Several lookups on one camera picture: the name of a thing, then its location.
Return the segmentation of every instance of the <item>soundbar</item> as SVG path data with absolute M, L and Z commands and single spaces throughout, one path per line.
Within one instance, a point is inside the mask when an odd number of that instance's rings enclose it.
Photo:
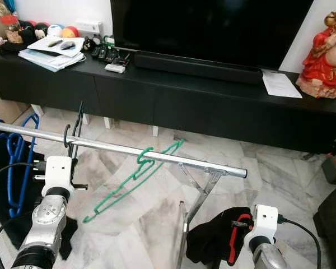
M 259 84 L 263 76 L 261 70 L 254 67 L 242 67 L 151 52 L 136 52 L 134 63 L 137 67 L 142 68 L 247 84 Z

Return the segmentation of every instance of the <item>red strap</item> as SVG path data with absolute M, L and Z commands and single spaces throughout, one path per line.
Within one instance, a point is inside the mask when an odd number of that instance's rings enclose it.
M 237 221 L 240 221 L 241 219 L 251 219 L 249 214 L 241 214 L 238 218 Z M 234 247 L 234 243 L 235 243 L 235 238 L 236 238 L 236 231 L 237 231 L 237 227 L 233 227 L 233 231 L 231 233 L 231 237 L 230 237 L 230 242 L 229 242 L 229 246 L 230 246 L 230 254 L 229 254 L 229 259 L 228 262 L 230 264 L 234 263 L 235 260 L 235 247 Z

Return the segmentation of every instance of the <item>figurine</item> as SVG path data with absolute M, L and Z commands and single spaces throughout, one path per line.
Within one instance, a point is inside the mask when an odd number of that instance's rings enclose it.
M 328 28 L 314 38 L 296 84 L 315 98 L 336 98 L 336 12 L 327 15 L 325 25 Z

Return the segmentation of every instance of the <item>metal rack stand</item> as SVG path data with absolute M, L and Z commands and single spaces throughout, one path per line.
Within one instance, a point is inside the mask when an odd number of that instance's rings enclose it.
M 43 139 L 51 140 L 51 141 L 57 141 L 57 142 L 65 143 L 65 144 L 89 147 L 92 149 L 107 150 L 107 151 L 112 151 L 112 152 L 119 152 L 119 153 L 124 153 L 128 155 L 133 155 L 133 156 L 138 156 L 142 153 L 141 149 L 135 149 L 133 147 L 125 147 L 125 146 L 115 145 L 111 143 L 105 143 L 105 142 L 100 142 L 100 141 L 95 141 L 95 140 L 88 140 L 82 137 L 67 136 L 67 134 L 64 136 L 58 133 L 46 132 L 46 131 L 41 131 L 37 129 L 27 128 L 27 127 L 14 126 L 14 125 L 5 124 L 2 122 L 0 122 L 0 131 L 10 132 L 10 133 L 19 133 L 25 136 L 38 137 L 38 138 L 43 138 Z M 192 221 L 195 214 L 200 209 L 200 207 L 202 206 L 203 202 L 206 200 L 206 198 L 212 191 L 212 189 L 214 188 L 214 186 L 216 185 L 216 183 L 218 182 L 218 180 L 220 179 L 220 177 L 225 176 L 225 175 L 233 175 L 236 177 L 245 178 L 247 175 L 247 171 L 241 168 L 234 168 L 234 167 L 225 166 L 225 165 L 212 164 L 212 163 L 208 163 L 205 161 L 188 159 L 184 157 L 177 157 L 177 156 L 162 154 L 162 153 L 158 153 L 154 151 L 149 151 L 145 153 L 142 157 L 146 159 L 153 159 L 157 161 L 178 164 L 183 170 L 183 172 L 191 178 L 192 185 L 195 186 L 196 189 L 200 192 L 200 195 L 194 202 L 189 212 L 186 211 L 184 202 L 183 201 L 180 202 L 180 208 L 184 216 L 184 223 L 183 223 L 183 229 L 182 229 L 183 234 L 181 238 L 178 263 L 176 267 L 177 269 L 179 269 L 181 266 L 181 262 L 183 260 L 183 256 L 184 256 L 185 241 L 186 241 L 187 233 L 189 231 L 189 224 Z M 195 179 L 186 169 L 186 166 L 202 169 L 204 172 L 209 173 L 209 179 L 204 189 L 199 186 L 197 181 L 195 181 Z

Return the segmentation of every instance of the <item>wall socket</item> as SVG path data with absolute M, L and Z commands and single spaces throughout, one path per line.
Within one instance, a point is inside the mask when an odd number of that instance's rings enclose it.
M 78 31 L 85 31 L 94 34 L 102 33 L 102 22 L 100 21 L 91 21 L 91 20 L 76 20 L 76 28 Z

